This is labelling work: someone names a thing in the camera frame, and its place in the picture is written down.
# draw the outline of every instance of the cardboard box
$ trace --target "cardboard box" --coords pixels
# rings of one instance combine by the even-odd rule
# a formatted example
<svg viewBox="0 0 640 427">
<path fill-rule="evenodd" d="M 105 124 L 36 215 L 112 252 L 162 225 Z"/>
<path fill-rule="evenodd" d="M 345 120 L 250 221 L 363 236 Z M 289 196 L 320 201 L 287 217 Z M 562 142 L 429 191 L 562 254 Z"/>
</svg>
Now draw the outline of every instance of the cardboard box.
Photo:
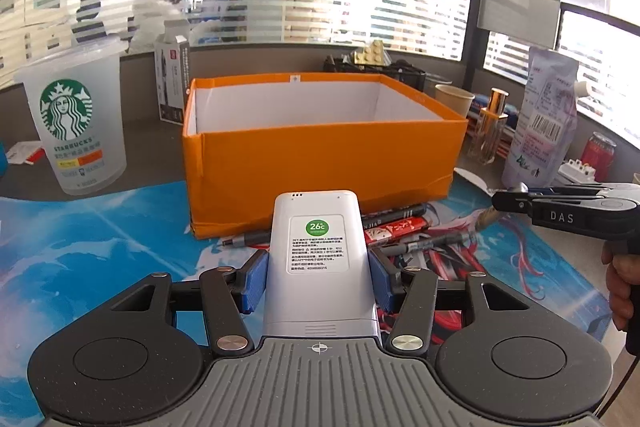
<svg viewBox="0 0 640 427">
<path fill-rule="evenodd" d="M 193 231 L 268 229 L 283 192 L 353 190 L 363 212 L 444 198 L 465 130 L 378 74 L 196 79 L 182 131 Z"/>
<path fill-rule="evenodd" d="M 154 43 L 160 120 L 177 124 L 184 123 L 184 106 L 191 82 L 190 47 L 188 37 L 183 35 L 184 23 L 183 20 L 165 21 L 165 33 Z"/>
</svg>

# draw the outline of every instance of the blue gripper pad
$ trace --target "blue gripper pad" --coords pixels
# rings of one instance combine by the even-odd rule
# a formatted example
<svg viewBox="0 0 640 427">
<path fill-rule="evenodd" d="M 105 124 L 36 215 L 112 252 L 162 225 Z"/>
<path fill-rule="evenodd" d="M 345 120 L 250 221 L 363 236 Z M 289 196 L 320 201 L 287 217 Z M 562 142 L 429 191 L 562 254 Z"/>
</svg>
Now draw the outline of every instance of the blue gripper pad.
<svg viewBox="0 0 640 427">
<path fill-rule="evenodd" d="M 369 255 L 369 271 L 371 272 L 371 283 L 373 285 L 373 295 L 380 308 L 389 313 L 394 309 L 394 300 L 396 296 L 391 292 L 391 281 L 389 274 L 386 272 L 382 263 L 370 251 Z"/>
<path fill-rule="evenodd" d="M 257 259 L 247 261 L 247 264 L 251 261 L 253 262 L 246 272 L 244 288 L 240 292 L 240 305 L 242 308 L 240 312 L 242 314 L 249 314 L 255 311 L 264 293 L 264 289 L 267 286 L 269 254 L 266 250 L 260 250 L 258 252 L 260 255 Z"/>
</svg>

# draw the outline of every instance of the glass partition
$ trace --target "glass partition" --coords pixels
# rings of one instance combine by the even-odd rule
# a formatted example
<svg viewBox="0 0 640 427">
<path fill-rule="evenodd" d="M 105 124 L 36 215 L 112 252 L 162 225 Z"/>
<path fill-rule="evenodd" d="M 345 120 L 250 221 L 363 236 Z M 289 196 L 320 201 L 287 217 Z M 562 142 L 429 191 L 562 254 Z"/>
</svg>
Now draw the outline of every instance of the glass partition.
<svg viewBox="0 0 640 427">
<path fill-rule="evenodd" d="M 153 49 L 167 18 L 192 46 L 252 42 L 360 45 L 460 60 L 470 0 L 11 0 L 0 14 L 0 74 L 60 46 L 118 34 Z"/>
</svg>

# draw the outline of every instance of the paper cup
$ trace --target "paper cup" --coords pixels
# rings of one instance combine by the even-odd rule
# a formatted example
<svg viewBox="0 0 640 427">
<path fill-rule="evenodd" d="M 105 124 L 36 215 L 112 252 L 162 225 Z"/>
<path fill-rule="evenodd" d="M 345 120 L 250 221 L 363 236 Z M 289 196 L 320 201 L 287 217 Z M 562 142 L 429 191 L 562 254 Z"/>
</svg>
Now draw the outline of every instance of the paper cup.
<svg viewBox="0 0 640 427">
<path fill-rule="evenodd" d="M 465 91 L 459 87 L 447 86 L 446 84 L 438 84 L 436 86 L 436 100 L 465 118 L 475 97 L 472 92 Z"/>
<path fill-rule="evenodd" d="M 31 116 L 60 187 L 77 196 L 106 187 L 127 166 L 120 110 L 120 53 L 105 38 L 20 69 Z"/>
</svg>

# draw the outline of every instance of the green siren logo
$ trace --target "green siren logo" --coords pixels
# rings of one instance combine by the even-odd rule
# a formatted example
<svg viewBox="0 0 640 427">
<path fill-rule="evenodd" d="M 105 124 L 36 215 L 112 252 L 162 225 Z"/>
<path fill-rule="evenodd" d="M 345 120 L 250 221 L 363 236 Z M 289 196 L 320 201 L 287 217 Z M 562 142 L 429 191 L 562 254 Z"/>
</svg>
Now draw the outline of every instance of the green siren logo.
<svg viewBox="0 0 640 427">
<path fill-rule="evenodd" d="M 59 140 L 78 138 L 91 122 L 94 102 L 76 80 L 56 80 L 40 96 L 40 115 L 49 132 Z"/>
</svg>

